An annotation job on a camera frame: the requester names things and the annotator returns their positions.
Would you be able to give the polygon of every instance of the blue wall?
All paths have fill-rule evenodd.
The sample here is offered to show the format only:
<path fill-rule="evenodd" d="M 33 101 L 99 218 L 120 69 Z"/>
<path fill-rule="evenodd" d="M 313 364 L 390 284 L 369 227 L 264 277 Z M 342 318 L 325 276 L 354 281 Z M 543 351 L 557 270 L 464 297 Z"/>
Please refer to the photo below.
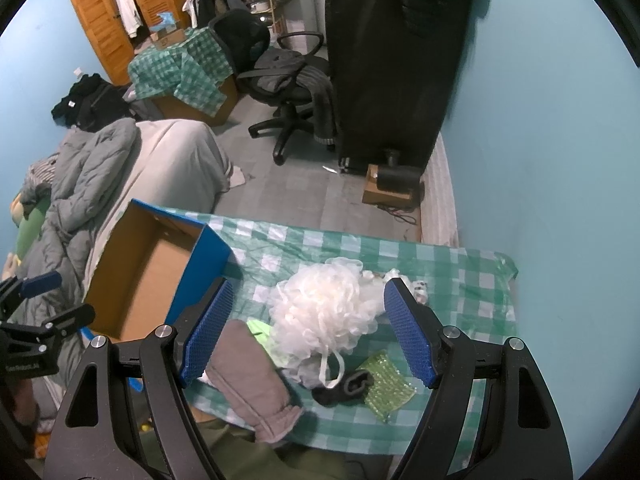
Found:
<path fill-rule="evenodd" d="M 76 81 L 73 71 L 106 77 L 69 0 L 28 0 L 0 36 L 0 257 L 17 229 L 8 205 L 28 166 L 50 155 L 65 129 L 51 109 Z"/>
<path fill-rule="evenodd" d="M 444 140 L 462 242 L 510 254 L 581 474 L 640 386 L 640 70 L 593 0 L 476 0 Z"/>

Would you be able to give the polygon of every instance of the cardboard box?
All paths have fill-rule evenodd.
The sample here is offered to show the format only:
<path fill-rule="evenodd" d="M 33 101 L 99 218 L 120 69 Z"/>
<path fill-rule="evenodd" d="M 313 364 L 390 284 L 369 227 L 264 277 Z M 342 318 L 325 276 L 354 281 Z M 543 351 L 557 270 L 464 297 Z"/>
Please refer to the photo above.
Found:
<path fill-rule="evenodd" d="M 91 330 L 121 342 L 173 324 L 222 275 L 229 253 L 208 225 L 132 200 L 86 295 L 95 309 Z"/>
<path fill-rule="evenodd" d="M 163 50 L 168 46 L 182 43 L 187 39 L 187 35 L 181 28 L 175 30 L 166 30 L 165 28 L 151 34 L 151 41 L 158 50 Z"/>
<path fill-rule="evenodd" d="M 378 173 L 378 166 L 369 164 L 362 194 L 363 204 L 386 205 L 389 207 L 407 208 L 414 206 L 412 193 L 396 193 L 378 189 L 374 175 Z"/>
<path fill-rule="evenodd" d="M 229 76 L 220 85 L 220 91 L 226 95 L 226 101 L 215 116 L 207 115 L 173 96 L 153 97 L 152 101 L 159 108 L 165 119 L 190 119 L 201 121 L 209 126 L 222 126 L 238 104 L 238 88 L 233 76 Z"/>

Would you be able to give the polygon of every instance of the blue cardboard box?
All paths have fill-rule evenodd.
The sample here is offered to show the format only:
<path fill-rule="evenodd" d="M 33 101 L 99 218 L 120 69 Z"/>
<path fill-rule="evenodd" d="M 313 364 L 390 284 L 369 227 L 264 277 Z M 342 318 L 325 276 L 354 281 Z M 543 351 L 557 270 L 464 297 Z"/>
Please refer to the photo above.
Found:
<path fill-rule="evenodd" d="M 131 341 L 174 323 L 222 275 L 229 253 L 208 225 L 132 200 L 86 294 L 95 309 L 92 332 Z"/>

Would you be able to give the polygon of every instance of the green pants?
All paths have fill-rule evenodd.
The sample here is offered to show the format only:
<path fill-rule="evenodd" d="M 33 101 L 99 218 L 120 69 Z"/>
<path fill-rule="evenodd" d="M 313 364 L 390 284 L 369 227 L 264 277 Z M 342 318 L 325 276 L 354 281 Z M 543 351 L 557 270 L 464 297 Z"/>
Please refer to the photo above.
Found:
<path fill-rule="evenodd" d="M 222 420 L 201 422 L 198 429 L 226 480 L 345 480 L 344 456 L 297 444 L 273 449 L 254 442 L 251 431 Z M 148 464 L 167 472 L 153 431 L 140 436 Z"/>

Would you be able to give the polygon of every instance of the office chair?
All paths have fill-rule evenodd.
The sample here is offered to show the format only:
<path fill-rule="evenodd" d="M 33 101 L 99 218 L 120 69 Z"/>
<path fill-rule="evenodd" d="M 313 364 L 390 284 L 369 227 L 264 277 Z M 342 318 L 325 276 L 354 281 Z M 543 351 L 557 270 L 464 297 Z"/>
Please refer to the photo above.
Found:
<path fill-rule="evenodd" d="M 278 38 L 281 48 L 287 48 L 283 44 L 285 38 L 293 36 L 315 36 L 318 44 L 306 54 L 303 67 L 298 70 L 288 69 L 260 69 L 253 70 L 256 60 L 267 50 L 271 41 L 269 28 L 260 19 L 248 10 L 232 9 L 221 16 L 215 17 L 209 22 L 209 30 L 222 47 L 225 56 L 236 75 L 236 81 L 240 91 L 249 94 L 253 99 L 270 106 L 277 107 L 273 119 L 249 126 L 249 134 L 252 138 L 260 135 L 261 130 L 268 128 L 280 128 L 280 134 L 273 149 L 273 161 L 281 166 L 284 164 L 285 144 L 295 130 L 303 130 L 312 134 L 314 126 L 308 119 L 312 110 L 298 113 L 297 106 L 309 104 L 311 94 L 309 90 L 296 83 L 296 76 L 306 65 L 311 65 L 325 74 L 329 73 L 329 62 L 322 57 L 315 56 L 324 44 L 324 35 L 320 32 L 291 32 L 282 34 Z M 258 86 L 258 80 L 268 75 L 291 75 L 290 82 L 281 90 L 273 93 L 263 90 Z"/>

